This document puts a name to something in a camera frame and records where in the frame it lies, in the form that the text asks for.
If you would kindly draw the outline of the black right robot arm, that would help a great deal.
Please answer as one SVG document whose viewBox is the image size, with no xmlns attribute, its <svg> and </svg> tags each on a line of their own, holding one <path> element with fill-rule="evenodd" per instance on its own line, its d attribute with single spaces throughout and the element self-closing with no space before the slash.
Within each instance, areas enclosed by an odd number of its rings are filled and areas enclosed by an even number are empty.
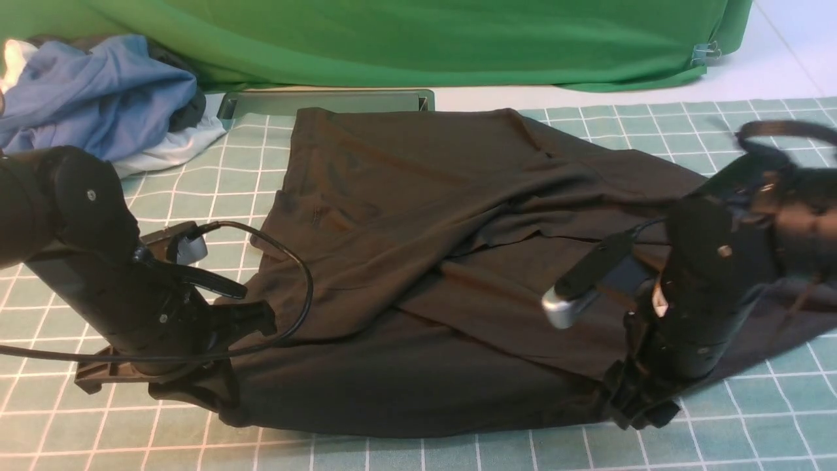
<svg viewBox="0 0 837 471">
<path fill-rule="evenodd" d="M 835 144 L 834 128 L 813 122 L 748 122 L 736 132 L 742 157 L 672 205 L 670 252 L 625 313 L 628 354 L 600 395 L 621 429 L 666 426 L 772 285 L 800 286 L 793 310 L 835 287 L 835 169 L 799 166 L 767 137 Z"/>
</svg>

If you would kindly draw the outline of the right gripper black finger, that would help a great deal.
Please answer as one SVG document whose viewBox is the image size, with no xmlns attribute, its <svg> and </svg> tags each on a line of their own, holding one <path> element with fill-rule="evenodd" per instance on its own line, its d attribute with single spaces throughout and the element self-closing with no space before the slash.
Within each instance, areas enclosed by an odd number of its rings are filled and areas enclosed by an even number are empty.
<svg viewBox="0 0 837 471">
<path fill-rule="evenodd" d="M 619 428 L 665 427 L 681 411 L 674 400 L 681 385 L 653 376 L 633 360 L 616 361 L 602 384 L 603 414 Z"/>
</svg>

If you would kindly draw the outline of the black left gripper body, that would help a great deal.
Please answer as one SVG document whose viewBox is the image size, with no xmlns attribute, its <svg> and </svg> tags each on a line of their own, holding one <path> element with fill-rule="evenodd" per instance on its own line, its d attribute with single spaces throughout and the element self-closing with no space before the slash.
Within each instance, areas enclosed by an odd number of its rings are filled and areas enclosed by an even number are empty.
<svg viewBox="0 0 837 471">
<path fill-rule="evenodd" d="M 203 355 L 225 353 L 249 334 L 276 333 L 266 302 L 212 306 L 164 262 L 111 263 L 65 249 L 37 254 L 26 266 L 149 383 L 206 366 Z"/>
</svg>

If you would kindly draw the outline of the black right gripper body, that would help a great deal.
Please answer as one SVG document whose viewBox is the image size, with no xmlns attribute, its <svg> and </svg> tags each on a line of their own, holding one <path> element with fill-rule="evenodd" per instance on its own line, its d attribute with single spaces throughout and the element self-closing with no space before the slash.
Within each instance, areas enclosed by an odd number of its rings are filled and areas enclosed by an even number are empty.
<svg viewBox="0 0 837 471">
<path fill-rule="evenodd" d="M 702 381 L 718 365 L 772 284 L 766 215 L 708 197 L 672 206 L 670 252 L 646 300 L 630 361 L 670 383 Z"/>
</svg>

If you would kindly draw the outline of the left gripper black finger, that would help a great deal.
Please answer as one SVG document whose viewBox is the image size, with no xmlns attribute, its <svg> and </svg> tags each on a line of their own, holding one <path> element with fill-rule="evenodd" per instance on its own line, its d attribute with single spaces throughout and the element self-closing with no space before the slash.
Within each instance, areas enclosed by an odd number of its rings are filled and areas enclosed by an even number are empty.
<svg viewBox="0 0 837 471">
<path fill-rule="evenodd" d="M 117 361 L 84 361 L 76 364 L 75 385 L 84 393 L 96 394 L 106 384 L 149 383 L 150 376 L 139 372 L 134 365 L 122 360 L 120 353 L 108 346 L 97 353 L 99 356 L 116 356 Z"/>
<path fill-rule="evenodd" d="M 150 383 L 149 395 L 156 400 L 176 400 L 214 413 L 236 408 L 240 390 L 232 361 L 217 360 L 183 377 L 165 383 Z"/>
</svg>

